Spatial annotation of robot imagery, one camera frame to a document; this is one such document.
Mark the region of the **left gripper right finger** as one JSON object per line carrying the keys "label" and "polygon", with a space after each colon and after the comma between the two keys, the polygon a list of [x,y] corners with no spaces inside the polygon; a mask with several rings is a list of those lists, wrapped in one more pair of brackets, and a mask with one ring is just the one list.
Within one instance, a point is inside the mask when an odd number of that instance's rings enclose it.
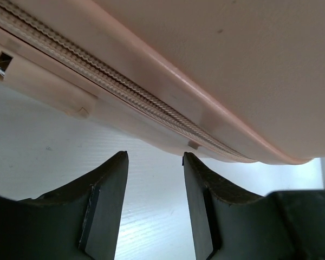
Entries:
{"label": "left gripper right finger", "polygon": [[252,193],[183,155],[197,259],[325,259],[325,190]]}

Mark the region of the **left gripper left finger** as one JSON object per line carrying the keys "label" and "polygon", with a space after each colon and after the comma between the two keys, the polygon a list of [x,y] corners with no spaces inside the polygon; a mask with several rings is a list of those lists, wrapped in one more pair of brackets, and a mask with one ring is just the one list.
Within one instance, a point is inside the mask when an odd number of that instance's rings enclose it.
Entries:
{"label": "left gripper left finger", "polygon": [[114,259],[128,163],[120,151],[36,199],[0,196],[0,259]]}

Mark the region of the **pink hard-shell suitcase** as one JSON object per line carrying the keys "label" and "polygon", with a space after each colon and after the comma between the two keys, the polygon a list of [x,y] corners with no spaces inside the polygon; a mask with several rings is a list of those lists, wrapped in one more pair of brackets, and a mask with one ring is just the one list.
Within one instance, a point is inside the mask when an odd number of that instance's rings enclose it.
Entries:
{"label": "pink hard-shell suitcase", "polygon": [[325,157],[325,1],[0,1],[0,83],[173,154]]}

